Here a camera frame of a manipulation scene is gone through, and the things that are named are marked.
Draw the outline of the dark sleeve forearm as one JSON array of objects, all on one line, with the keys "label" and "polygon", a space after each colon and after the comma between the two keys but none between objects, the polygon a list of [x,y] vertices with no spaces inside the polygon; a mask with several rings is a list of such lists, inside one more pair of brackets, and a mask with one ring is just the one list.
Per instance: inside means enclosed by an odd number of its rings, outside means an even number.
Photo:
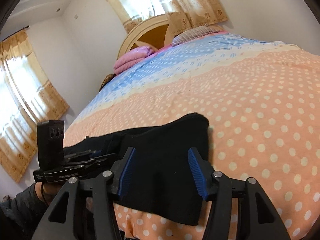
[{"label": "dark sleeve forearm", "polygon": [[47,210],[33,183],[15,198],[1,202],[1,239],[32,239]]}]

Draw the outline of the person's left hand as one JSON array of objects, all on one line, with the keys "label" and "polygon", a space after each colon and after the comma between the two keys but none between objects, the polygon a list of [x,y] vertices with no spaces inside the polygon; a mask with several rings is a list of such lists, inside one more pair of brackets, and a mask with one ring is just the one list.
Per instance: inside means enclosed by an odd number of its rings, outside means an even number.
[{"label": "person's left hand", "polygon": [[44,183],[38,182],[35,184],[35,192],[40,201],[47,205],[50,205],[55,196],[61,189],[61,185],[58,183]]}]

